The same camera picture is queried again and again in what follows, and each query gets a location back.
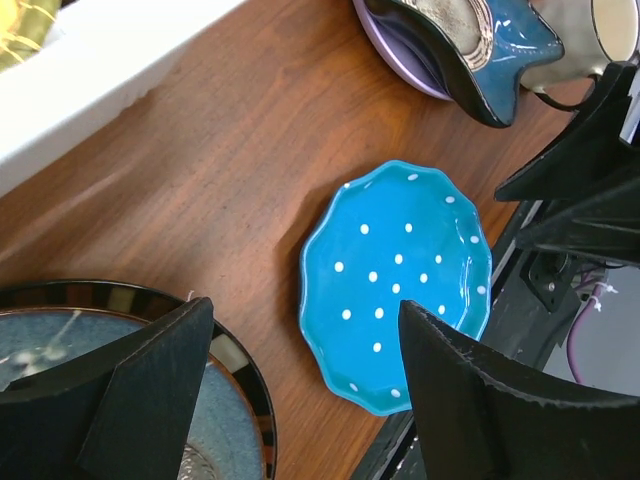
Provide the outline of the blue polka dot plate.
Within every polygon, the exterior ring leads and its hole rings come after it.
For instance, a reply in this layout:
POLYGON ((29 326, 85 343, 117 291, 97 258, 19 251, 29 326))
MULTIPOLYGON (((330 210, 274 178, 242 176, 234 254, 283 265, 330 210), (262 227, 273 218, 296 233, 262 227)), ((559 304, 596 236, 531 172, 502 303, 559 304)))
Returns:
POLYGON ((333 394, 376 416, 404 412, 401 302, 479 339, 491 276, 474 203, 442 171, 391 160, 344 183, 307 238, 299 328, 333 394))

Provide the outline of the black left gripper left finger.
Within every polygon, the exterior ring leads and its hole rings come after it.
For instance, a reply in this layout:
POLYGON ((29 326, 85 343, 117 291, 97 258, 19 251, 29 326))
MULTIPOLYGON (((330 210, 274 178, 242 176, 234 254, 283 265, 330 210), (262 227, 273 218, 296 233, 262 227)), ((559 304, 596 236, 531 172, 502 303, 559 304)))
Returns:
POLYGON ((214 327, 196 298, 1 393, 4 479, 175 479, 214 327))

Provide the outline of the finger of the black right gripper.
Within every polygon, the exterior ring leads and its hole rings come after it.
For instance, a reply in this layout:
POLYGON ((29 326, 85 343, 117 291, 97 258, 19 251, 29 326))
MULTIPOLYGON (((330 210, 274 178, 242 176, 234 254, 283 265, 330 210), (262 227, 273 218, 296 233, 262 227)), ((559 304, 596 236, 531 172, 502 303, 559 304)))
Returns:
POLYGON ((522 229, 516 245, 626 266, 639 265, 639 186, 623 184, 572 201, 522 229))
POLYGON ((613 62, 565 129, 495 191, 501 202, 564 200, 586 191, 615 168, 607 160, 631 105, 637 68, 613 62))

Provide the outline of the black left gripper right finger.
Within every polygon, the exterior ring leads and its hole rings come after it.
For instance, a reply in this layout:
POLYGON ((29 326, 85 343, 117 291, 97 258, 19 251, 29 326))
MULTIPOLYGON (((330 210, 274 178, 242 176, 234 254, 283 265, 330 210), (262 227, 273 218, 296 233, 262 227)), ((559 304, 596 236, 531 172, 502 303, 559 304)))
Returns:
POLYGON ((427 478, 638 478, 638 397, 533 369, 414 301, 398 328, 427 478))

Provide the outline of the woven bamboo plate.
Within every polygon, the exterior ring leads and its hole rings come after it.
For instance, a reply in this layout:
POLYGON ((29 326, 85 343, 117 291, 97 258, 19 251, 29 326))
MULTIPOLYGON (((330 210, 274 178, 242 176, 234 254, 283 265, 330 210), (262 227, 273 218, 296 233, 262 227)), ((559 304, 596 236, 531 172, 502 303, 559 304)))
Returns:
POLYGON ((61 4, 60 0, 1 0, 1 71, 42 49, 61 4))

